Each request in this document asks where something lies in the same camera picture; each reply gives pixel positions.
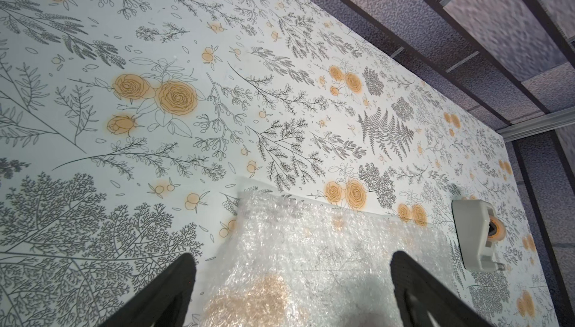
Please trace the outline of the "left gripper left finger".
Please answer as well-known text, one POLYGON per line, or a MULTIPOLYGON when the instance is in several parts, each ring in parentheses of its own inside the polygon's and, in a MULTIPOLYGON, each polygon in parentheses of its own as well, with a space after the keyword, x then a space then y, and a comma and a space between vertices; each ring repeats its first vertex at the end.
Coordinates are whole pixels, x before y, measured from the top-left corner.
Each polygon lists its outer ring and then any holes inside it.
POLYGON ((179 256, 102 326, 182 326, 196 282, 193 255, 179 256))

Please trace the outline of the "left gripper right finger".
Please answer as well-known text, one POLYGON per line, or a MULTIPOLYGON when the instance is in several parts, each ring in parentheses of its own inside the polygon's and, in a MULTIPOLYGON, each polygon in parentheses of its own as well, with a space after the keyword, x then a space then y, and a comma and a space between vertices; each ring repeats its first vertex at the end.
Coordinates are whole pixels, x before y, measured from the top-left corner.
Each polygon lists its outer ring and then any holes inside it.
POLYGON ((490 325, 407 253, 395 252, 390 269, 404 326, 490 325))

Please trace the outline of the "clear bubble wrap sheet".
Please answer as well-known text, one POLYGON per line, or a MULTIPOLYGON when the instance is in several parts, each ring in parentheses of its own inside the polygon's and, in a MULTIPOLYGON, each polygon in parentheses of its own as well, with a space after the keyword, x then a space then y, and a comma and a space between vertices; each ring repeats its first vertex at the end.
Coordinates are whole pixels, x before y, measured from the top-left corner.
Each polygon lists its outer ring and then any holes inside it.
POLYGON ((390 269, 397 251, 455 286, 439 228, 246 192, 209 274, 201 325, 400 326, 390 269))

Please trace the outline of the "right aluminium frame post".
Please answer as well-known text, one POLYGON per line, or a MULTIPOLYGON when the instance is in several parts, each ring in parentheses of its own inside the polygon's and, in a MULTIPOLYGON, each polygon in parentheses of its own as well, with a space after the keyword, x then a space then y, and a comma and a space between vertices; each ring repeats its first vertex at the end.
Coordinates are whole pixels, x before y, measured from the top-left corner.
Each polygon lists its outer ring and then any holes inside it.
POLYGON ((536 117, 532 120, 508 126, 497 130, 505 143, 518 141, 531 136, 540 135, 555 129, 561 129, 574 124, 575 107, 567 108, 550 114, 536 117))

